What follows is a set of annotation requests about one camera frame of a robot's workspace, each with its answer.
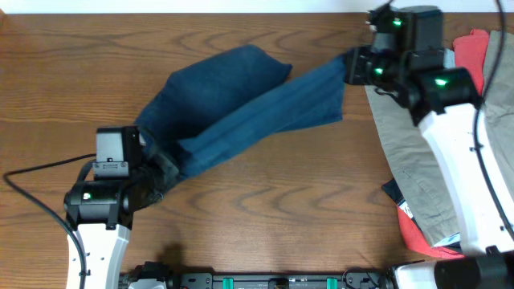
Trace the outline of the navy blue shorts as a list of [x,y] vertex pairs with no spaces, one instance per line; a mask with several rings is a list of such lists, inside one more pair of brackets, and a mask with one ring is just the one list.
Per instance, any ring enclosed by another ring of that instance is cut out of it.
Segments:
[[196,177],[278,132],[342,119],[340,56],[289,79],[292,65],[246,45],[172,73],[135,123],[150,148]]

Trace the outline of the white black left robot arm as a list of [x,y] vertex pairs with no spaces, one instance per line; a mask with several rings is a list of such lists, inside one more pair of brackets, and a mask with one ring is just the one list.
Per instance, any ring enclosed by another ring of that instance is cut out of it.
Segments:
[[64,199],[71,227],[66,286],[116,288],[134,213],[159,202],[178,177],[176,161],[158,149],[145,155],[137,134],[98,134],[96,159]]

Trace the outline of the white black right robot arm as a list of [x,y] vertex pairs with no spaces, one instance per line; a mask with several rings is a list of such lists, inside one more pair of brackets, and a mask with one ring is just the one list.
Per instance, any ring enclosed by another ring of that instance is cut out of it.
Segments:
[[406,109],[430,146],[456,212],[463,257],[391,267],[381,288],[510,288],[513,200],[493,155],[467,69],[443,65],[443,13],[436,6],[369,12],[373,41],[345,55],[345,82],[370,85]]

